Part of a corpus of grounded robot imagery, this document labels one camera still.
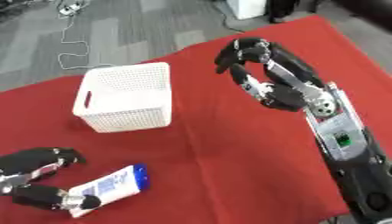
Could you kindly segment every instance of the gray carpet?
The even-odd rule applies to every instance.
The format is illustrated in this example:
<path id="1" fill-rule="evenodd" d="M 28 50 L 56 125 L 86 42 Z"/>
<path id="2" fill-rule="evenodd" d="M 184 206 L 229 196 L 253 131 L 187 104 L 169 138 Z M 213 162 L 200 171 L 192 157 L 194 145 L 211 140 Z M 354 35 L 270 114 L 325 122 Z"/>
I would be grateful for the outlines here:
<path id="1" fill-rule="evenodd" d="M 303 0 L 286 20 L 307 15 Z M 65 67 L 128 65 L 176 52 L 186 46 L 234 34 L 221 23 L 223 16 L 209 0 L 92 0 L 66 32 L 65 41 L 87 41 L 90 54 L 63 56 Z M 228 25 L 252 30 L 268 25 L 265 17 L 236 20 L 224 2 L 215 3 L 228 16 Z M 61 31 L 70 23 L 59 19 L 55 3 L 39 3 L 18 17 L 0 24 L 0 91 L 69 74 L 86 68 L 63 70 L 60 53 L 84 54 L 82 44 L 61 44 Z M 352 17 L 325 2 L 319 15 L 350 38 L 385 71 L 392 72 L 390 33 L 366 20 Z M 350 217 L 344 223 L 352 223 Z"/>

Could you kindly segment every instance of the white box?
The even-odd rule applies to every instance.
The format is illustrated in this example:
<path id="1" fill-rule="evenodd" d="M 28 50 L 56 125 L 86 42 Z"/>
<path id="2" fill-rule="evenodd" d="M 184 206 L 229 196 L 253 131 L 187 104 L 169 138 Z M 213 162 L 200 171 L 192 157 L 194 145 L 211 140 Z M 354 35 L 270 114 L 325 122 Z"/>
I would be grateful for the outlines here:
<path id="1" fill-rule="evenodd" d="M 97 132 L 145 130 L 172 121 L 167 63 L 96 68 L 86 73 L 73 105 Z"/>
<path id="2" fill-rule="evenodd" d="M 255 18 L 265 14 L 267 0 L 227 0 L 238 19 Z"/>

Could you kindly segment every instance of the silver metal part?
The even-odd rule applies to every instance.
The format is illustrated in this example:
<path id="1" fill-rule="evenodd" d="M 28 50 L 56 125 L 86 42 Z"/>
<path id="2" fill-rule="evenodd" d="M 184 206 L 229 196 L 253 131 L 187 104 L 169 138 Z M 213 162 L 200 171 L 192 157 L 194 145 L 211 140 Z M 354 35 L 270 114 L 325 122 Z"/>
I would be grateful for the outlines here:
<path id="1" fill-rule="evenodd" d="M 363 134 L 363 124 L 346 94 L 334 83 L 327 85 L 328 92 L 338 103 L 341 111 L 319 121 L 309 107 L 304 108 L 306 120 L 327 151 L 337 161 L 347 161 L 359 156 L 368 143 Z"/>
<path id="2" fill-rule="evenodd" d="M 80 207 L 83 204 L 85 196 L 71 196 L 66 193 L 61 201 L 60 209 L 70 210 L 76 207 Z"/>
<path id="3" fill-rule="evenodd" d="M 0 193 L 8 194 L 14 186 L 24 186 L 32 179 L 36 179 L 48 172 L 54 172 L 59 169 L 58 164 L 48 164 L 31 173 L 14 174 L 10 176 L 0 175 Z"/>
<path id="4" fill-rule="evenodd" d="M 251 75 L 247 75 L 247 80 L 241 84 L 241 88 L 245 90 L 249 95 L 256 98 L 259 102 L 265 99 L 266 94 L 273 92 L 272 84 L 268 82 L 260 83 L 257 79 Z"/>
<path id="5" fill-rule="evenodd" d="M 267 66 L 272 73 L 304 95 L 304 100 L 315 116 L 328 117 L 335 113 L 337 106 L 330 93 L 311 83 L 303 83 L 292 72 L 272 59 L 267 62 Z"/>
<path id="6" fill-rule="evenodd" d="M 287 84 L 301 92 L 307 102 L 313 102 L 321 97 L 323 93 L 322 89 L 308 83 L 303 83 L 292 72 L 276 63 L 274 60 L 270 59 L 267 62 L 267 67 L 272 73 L 278 75 L 282 80 L 287 82 Z"/>

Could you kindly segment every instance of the robotic hand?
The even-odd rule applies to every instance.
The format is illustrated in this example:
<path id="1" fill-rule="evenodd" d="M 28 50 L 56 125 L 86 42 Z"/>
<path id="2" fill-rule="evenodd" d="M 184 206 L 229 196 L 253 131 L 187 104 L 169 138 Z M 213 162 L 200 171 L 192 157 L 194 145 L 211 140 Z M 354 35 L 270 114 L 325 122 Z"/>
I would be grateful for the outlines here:
<path id="1" fill-rule="evenodd" d="M 245 69 L 261 63 L 271 82 L 260 83 Z M 323 83 L 311 66 L 278 43 L 238 38 L 215 59 L 218 74 L 230 70 L 234 82 L 272 109 L 302 109 L 342 198 L 360 224 L 392 223 L 392 169 L 346 94 Z"/>
<path id="2" fill-rule="evenodd" d="M 48 210 L 96 208 L 101 201 L 92 195 L 72 196 L 54 186 L 35 185 L 59 168 L 86 159 L 74 149 L 34 148 L 0 157 L 0 194 L 12 197 L 14 203 Z"/>

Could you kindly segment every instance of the red tablecloth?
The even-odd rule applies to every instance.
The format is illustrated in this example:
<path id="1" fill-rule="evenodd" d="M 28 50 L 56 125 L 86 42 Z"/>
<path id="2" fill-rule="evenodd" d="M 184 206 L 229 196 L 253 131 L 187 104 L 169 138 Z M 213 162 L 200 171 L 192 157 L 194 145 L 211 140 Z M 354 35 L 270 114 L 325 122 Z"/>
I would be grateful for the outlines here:
<path id="1" fill-rule="evenodd" d="M 325 81 L 336 81 L 391 154 L 392 81 L 324 19 L 308 17 L 242 36 L 281 42 Z M 42 184 L 67 189 L 136 162 L 148 165 L 151 179 L 150 190 L 78 220 L 2 197 L 0 223 L 316 224 L 346 213 L 304 115 L 264 108 L 229 75 L 214 73 L 214 56 L 236 37 L 153 60 L 171 65 L 173 119 L 164 129 L 95 133 L 72 115 L 81 76 L 0 94 L 2 154 L 70 146 L 89 161 Z M 265 79 L 259 65 L 249 69 Z"/>

